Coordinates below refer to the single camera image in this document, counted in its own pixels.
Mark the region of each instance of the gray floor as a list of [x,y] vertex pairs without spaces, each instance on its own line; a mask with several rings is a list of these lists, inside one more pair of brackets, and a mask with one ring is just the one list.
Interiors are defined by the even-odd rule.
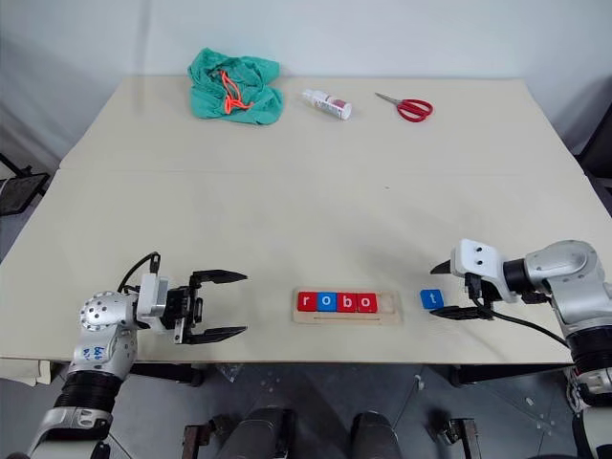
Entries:
[[[210,367],[201,387],[132,376],[118,396],[109,441],[116,458],[178,458],[185,425],[217,414],[240,419],[254,408],[281,405],[297,412],[297,458],[346,457],[352,419],[367,409],[396,426],[406,458],[463,457],[460,445],[441,448],[429,437],[434,410],[473,417],[484,458],[576,452],[559,373],[456,388],[439,371],[422,365],[254,364],[245,365],[235,382]],[[415,375],[425,385],[421,390]],[[35,388],[0,382],[1,457],[28,447],[61,385],[61,378]],[[217,449],[213,442],[200,457],[213,457]]]

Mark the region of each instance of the green bag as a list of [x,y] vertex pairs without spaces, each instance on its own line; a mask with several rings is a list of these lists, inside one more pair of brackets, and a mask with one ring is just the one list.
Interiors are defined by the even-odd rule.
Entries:
[[[249,109],[234,108],[226,114],[224,102],[226,89],[220,71],[240,89],[242,101],[253,106]],[[283,111],[283,95],[280,90],[267,86],[278,77],[280,65],[273,60],[259,57],[228,57],[204,48],[187,69],[193,82],[190,90],[191,111],[198,118],[221,118],[252,124],[272,124]]]

